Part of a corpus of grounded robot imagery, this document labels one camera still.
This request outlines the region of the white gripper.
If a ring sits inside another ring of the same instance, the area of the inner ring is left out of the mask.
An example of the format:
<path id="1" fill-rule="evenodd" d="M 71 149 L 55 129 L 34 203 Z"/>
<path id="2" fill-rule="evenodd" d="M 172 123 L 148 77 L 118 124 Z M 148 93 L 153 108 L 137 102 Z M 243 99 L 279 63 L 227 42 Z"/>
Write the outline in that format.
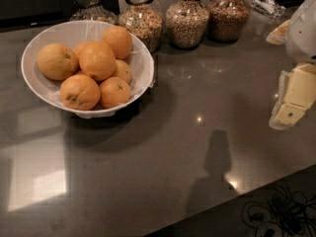
<path id="1" fill-rule="evenodd" d="M 277 101 L 269 125 L 276 130 L 295 126 L 316 102 L 316 0 L 305 0 L 291 16 L 266 37 L 282 45 L 298 63 L 278 79 Z"/>

